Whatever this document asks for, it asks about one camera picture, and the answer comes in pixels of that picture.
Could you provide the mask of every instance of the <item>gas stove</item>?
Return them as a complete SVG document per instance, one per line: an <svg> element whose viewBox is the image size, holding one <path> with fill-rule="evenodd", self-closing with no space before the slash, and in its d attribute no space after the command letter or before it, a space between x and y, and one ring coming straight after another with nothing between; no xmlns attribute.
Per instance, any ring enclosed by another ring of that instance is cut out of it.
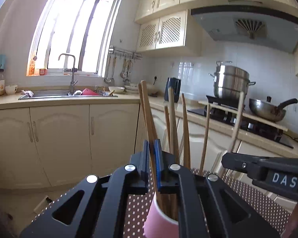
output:
<svg viewBox="0 0 298 238"><path fill-rule="evenodd" d="M212 96L207 96L207 99L211 104L216 103L218 105L235 109L235 110L237 110L237 107L238 107L238 101L235 101L235 100L221 99L221 98L216 98ZM188 112L196 113L202 116L207 116L207 106L205 106L205 108L191 109L191 110L188 110ZM218 108L211 108L210 118L231 126L234 126L236 122L236 114L233 114L231 112L227 112ZM294 148L284 138L283 130L277 129L273 126L261 123L253 119L243 117L242 123L241 123L241 129L244 131L254 133L266 139L275 141L291 149Z"/></svg>

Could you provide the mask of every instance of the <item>vent fan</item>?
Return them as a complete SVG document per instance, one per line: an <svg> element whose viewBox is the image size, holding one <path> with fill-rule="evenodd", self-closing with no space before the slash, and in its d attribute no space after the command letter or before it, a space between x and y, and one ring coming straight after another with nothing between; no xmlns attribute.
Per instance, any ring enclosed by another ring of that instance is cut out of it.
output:
<svg viewBox="0 0 298 238"><path fill-rule="evenodd" d="M235 21L236 27L243 35L248 35L250 39L256 37L266 37L266 25L260 20L238 19Z"/></svg>

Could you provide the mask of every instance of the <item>wooden board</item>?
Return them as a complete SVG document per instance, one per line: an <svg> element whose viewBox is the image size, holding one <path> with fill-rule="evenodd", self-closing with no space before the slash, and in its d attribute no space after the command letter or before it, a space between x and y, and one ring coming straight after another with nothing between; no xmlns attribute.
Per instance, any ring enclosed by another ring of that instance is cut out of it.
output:
<svg viewBox="0 0 298 238"><path fill-rule="evenodd" d="M199 101L199 104L207 105L208 104L208 101ZM211 108L218 108L218 109L224 110L226 112L237 114L237 110L234 110L234 109L231 109L231 108L227 108L227 107L223 107L223 106L219 106L219 105L215 105L215 104L211 104ZM288 128L286 128L285 126L279 125L279 124L274 123L272 121L268 121L268 120L266 120L264 118L261 118L261 117L255 116L255 115L251 115L251 114L248 114L248 113L243 113L243 116L246 117L246 118L255 120L255 121L262 122L264 124L267 124L269 126L275 127L277 129L280 129L280 130L283 130L283 131L288 131Z"/></svg>

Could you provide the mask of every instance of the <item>pink cup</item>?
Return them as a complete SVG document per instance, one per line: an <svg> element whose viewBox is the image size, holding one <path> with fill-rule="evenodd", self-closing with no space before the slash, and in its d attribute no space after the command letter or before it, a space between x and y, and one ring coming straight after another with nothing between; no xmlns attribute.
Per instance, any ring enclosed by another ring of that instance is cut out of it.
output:
<svg viewBox="0 0 298 238"><path fill-rule="evenodd" d="M154 194L144 225L146 238L179 238L179 222L165 215L158 206Z"/></svg>

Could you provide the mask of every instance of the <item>kitchen sink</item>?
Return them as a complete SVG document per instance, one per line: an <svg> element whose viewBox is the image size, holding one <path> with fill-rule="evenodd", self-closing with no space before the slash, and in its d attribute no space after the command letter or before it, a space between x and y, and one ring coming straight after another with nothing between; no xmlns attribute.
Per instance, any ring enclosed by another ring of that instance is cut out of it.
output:
<svg viewBox="0 0 298 238"><path fill-rule="evenodd" d="M108 96L109 92L105 92L105 95L101 95L99 93L98 96ZM92 96L72 96L70 94L69 90L40 90L40 91L34 91L34 96L30 97L29 94L25 94L22 97L19 98L19 100L23 99L36 99L36 98L59 98L59 97L95 97L96 95Z"/></svg>

